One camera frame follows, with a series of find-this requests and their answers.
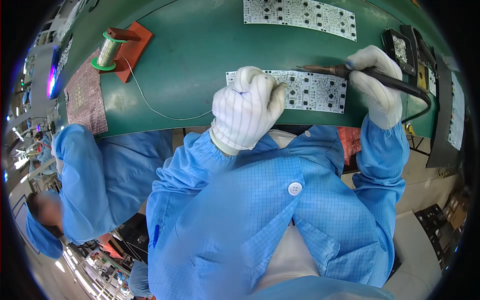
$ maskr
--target white button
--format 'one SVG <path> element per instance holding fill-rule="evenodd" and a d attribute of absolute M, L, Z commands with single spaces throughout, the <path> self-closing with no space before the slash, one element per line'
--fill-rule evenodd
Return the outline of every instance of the white button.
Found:
<path fill-rule="evenodd" d="M 292 196 L 296 196 L 300 194 L 301 189 L 301 184 L 299 184 L 298 182 L 293 182 L 288 186 L 288 193 Z"/>

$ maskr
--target solder wire spool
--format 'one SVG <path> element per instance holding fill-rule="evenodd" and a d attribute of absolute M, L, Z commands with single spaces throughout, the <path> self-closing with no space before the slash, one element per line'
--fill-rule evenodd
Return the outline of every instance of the solder wire spool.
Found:
<path fill-rule="evenodd" d="M 113 61 L 117 56 L 122 43 L 127 41 L 112 38 L 106 31 L 103 33 L 105 41 L 100 48 L 98 57 L 93 58 L 92 66 L 101 71 L 111 71 L 117 64 Z"/>

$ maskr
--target spool holder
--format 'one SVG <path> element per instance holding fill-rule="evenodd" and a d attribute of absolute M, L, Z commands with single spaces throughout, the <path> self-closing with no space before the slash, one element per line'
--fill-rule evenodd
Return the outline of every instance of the spool holder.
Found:
<path fill-rule="evenodd" d="M 115 72 L 120 80 L 125 84 L 130 80 L 132 72 L 130 71 L 127 62 L 123 57 L 128 60 L 132 70 L 135 69 L 135 66 L 140 60 L 140 57 L 144 53 L 148 44 L 154 37 L 154 34 L 135 21 L 130 25 L 128 30 L 109 27 L 107 29 L 107 33 L 113 39 L 126 40 L 127 42 L 122 43 L 120 46 L 117 56 L 113 60 L 113 62 L 116 64 L 113 70 L 104 71 L 96 68 L 95 70 L 99 74 Z"/>

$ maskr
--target black container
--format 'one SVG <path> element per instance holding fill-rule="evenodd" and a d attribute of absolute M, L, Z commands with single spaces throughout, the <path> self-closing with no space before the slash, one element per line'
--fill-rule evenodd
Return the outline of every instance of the black container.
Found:
<path fill-rule="evenodd" d="M 395 46 L 393 44 L 393 36 L 396 36 L 397 38 L 401 38 L 405 41 L 407 63 L 402 62 L 396 57 Z M 410 42 L 408 37 L 404 36 L 398 31 L 389 29 L 384 32 L 383 40 L 384 40 L 385 52 L 391 59 L 393 59 L 400 66 L 400 69 L 402 69 L 402 72 L 408 75 L 417 76 L 417 70 L 415 69 L 415 61 L 413 57 L 412 43 Z"/>

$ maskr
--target elastic cuff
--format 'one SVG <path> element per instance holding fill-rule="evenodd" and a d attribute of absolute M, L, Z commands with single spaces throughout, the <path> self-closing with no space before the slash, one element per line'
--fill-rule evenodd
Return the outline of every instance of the elastic cuff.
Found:
<path fill-rule="evenodd" d="M 235 148 L 232 148 L 228 145 L 225 145 L 219 139 L 217 139 L 217 137 L 214 135 L 213 130 L 211 128 L 210 128 L 209 132 L 210 132 L 210 138 L 212 139 L 212 143 L 223 153 L 225 153 L 227 155 L 235 156 L 240 152 L 239 149 L 235 149 Z"/>

